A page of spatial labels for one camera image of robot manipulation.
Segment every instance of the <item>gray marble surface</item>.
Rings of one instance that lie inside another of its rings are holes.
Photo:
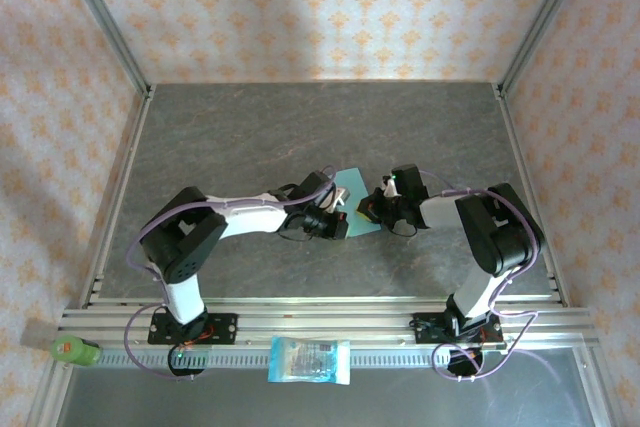
[[[157,296],[129,269],[134,234],[183,187],[251,196],[327,164],[359,167],[372,191],[405,163],[454,185],[522,183],[489,84],[160,85],[151,102],[107,260],[101,296]],[[442,185],[425,179],[430,192]],[[511,293],[546,294],[534,266]],[[199,273],[207,297],[446,296],[474,267],[460,230],[346,241],[248,234],[220,242]]]

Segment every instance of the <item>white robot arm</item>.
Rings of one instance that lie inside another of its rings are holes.
[[[250,232],[303,230],[311,237],[344,239],[348,228],[344,205],[349,192],[336,187],[322,172],[313,172],[300,184],[288,184],[251,198],[205,196],[187,187],[149,222],[185,204],[206,202],[211,209],[185,210],[160,222],[142,240],[144,252],[158,271],[167,307],[183,339],[199,335],[206,321],[197,272],[215,244]]]
[[[415,165],[404,165],[383,177],[382,188],[360,202],[358,212],[371,222],[393,231],[405,220],[417,229],[463,228],[480,268],[469,273],[462,286],[449,296],[443,330],[450,339],[464,340],[489,322],[491,297],[513,269],[526,264],[535,249],[545,243],[542,230],[509,184],[499,184],[485,193],[429,197]],[[497,198],[509,202],[531,228],[536,246],[526,228]]]

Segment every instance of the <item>plastic bag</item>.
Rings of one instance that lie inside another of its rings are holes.
[[[274,337],[269,382],[327,382],[349,385],[351,349],[348,340],[299,340]]]

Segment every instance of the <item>patterned wallpaper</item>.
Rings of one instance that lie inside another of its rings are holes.
[[[640,425],[640,0],[565,0],[509,102],[571,298]]]
[[[106,0],[150,82],[499,81],[542,0]]]
[[[0,5],[0,425],[22,426],[38,347],[79,298],[134,89],[83,0]]]

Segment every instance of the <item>metal frame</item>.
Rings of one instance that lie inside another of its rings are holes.
[[[104,348],[122,347],[124,328],[137,305],[95,306],[66,310],[61,333],[87,338]],[[269,348],[274,336],[350,340],[354,349],[416,348],[409,327],[414,312],[442,312],[444,302],[431,299],[220,299],[207,302],[210,312],[239,315],[236,345]],[[499,302],[505,312],[538,310],[538,320],[519,344],[524,349],[548,349],[597,345],[595,327],[587,309],[564,308],[547,302]],[[132,324],[134,347],[167,350],[146,342],[152,311],[142,313]],[[505,340],[513,340],[526,318],[503,318]]]
[[[433,347],[417,346],[409,327],[411,314],[417,311],[441,311],[444,302],[429,299],[218,299],[207,302],[212,312],[239,314],[238,335],[234,346],[201,347],[194,353],[200,362],[212,368],[264,368],[271,339],[275,335],[297,338],[348,339],[358,363],[353,368],[429,368]],[[90,309],[66,310],[60,333],[97,341],[104,349],[104,360],[93,368],[133,367],[122,351],[124,329],[138,305],[100,304]],[[615,404],[607,397],[600,378],[602,359],[591,353],[598,349],[595,327],[587,309],[567,308],[548,302],[499,302],[505,312],[535,309],[540,316],[519,344],[520,349],[570,348],[576,354],[581,380],[591,413],[599,426],[618,425]],[[162,367],[168,346],[146,342],[151,324],[151,309],[134,321],[131,347],[145,365]],[[501,329],[507,341],[517,336],[526,319],[504,318]],[[490,346],[500,350],[502,346]],[[75,367],[51,362],[48,369],[48,395],[41,407],[32,412],[29,425],[55,425],[62,411],[65,392]]]
[[[140,143],[140,135],[142,134],[142,128],[144,126],[145,119],[147,118],[149,104],[153,100],[155,89],[156,86],[154,84],[149,88],[149,92],[143,96],[140,106],[138,107],[138,113],[133,124],[133,131],[129,136],[125,158],[120,167],[120,171],[118,172],[116,189],[108,207],[107,221],[105,222],[104,230],[100,236],[98,249],[91,261],[89,274],[87,275],[84,288],[82,290],[82,298],[80,299],[80,305],[82,307],[86,307],[90,302],[90,297],[92,297],[94,293],[94,284],[96,279],[103,278],[104,267],[109,254],[109,248],[111,247],[118,214],[120,213],[120,207],[124,200],[125,189],[133,167],[133,159],[136,155],[138,144]]]
[[[533,24],[531,24],[516,55],[511,61],[504,79],[499,84],[498,89],[503,97],[506,97],[508,92],[515,86],[518,77],[524,70],[525,65],[529,62],[535,48],[544,36],[547,27],[549,27],[555,14],[560,9],[562,1],[563,0],[544,0],[544,2],[542,2],[542,6],[538,10]]]
[[[145,80],[142,70],[140,70],[135,57],[131,53],[131,50],[129,50],[118,24],[109,12],[107,4],[104,0],[85,0],[85,2],[91,9],[96,22],[98,22],[98,25],[107,37],[109,44],[111,44],[111,47],[122,63],[122,67],[126,70],[134,87],[139,94],[145,95],[149,90],[149,83]]]
[[[102,289],[104,276],[99,275],[93,281],[93,288],[91,291],[91,296],[88,301],[88,308],[93,309],[97,307],[111,307],[118,306],[126,303],[127,305],[144,305],[150,304],[153,302],[160,302],[160,298],[153,297],[127,297],[127,298],[119,298],[119,297],[101,297],[100,290]],[[555,287],[555,280],[550,277],[549,282],[551,284],[551,288]],[[325,302],[336,302],[336,301],[353,301],[357,299],[357,302],[375,302],[378,300],[393,300],[393,301],[402,301],[402,302],[415,302],[424,300],[421,297],[413,297],[413,296],[390,296],[390,297],[368,297],[368,296],[359,296],[359,297],[241,297],[241,298],[216,298],[216,297],[205,297],[203,301],[205,303],[217,304],[217,303],[226,303],[228,301],[235,302],[247,302],[247,303],[279,303],[282,300],[285,300],[287,304],[297,304],[297,305],[307,305],[309,303],[312,304],[323,304]],[[433,302],[444,302],[447,300],[446,297],[429,297],[430,301]],[[498,297],[499,302],[535,302],[538,304],[548,303],[550,305],[558,306],[562,303],[562,299],[557,291],[550,292],[549,294],[503,294]]]
[[[518,136],[516,135],[515,128],[513,126],[513,119],[511,118],[511,112],[509,110],[507,99],[501,94],[500,88],[497,84],[492,84],[492,86],[496,100],[500,105],[500,111],[502,113],[502,118],[504,119],[504,124],[507,129],[507,135],[509,136],[509,140],[511,142],[511,148],[513,149],[513,155],[516,159],[516,165],[518,166],[518,171],[520,172],[520,177],[522,178],[524,193],[527,197],[531,215],[538,223],[538,225],[540,225],[542,230],[545,230],[544,227],[546,223],[540,213],[538,201],[536,200],[538,196],[536,195],[533,182],[531,182],[531,174],[529,172],[529,168],[527,167],[527,164],[524,161],[524,156],[522,155],[522,149],[520,148]],[[566,282],[562,275],[561,269],[558,268],[560,264],[558,263],[558,257],[553,246],[553,239],[547,238],[547,248],[543,251],[542,255],[544,257],[544,262],[549,273],[549,283],[551,286],[551,290],[555,291],[558,294],[560,301],[564,305],[571,306],[571,300],[569,299],[569,296],[566,295]]]

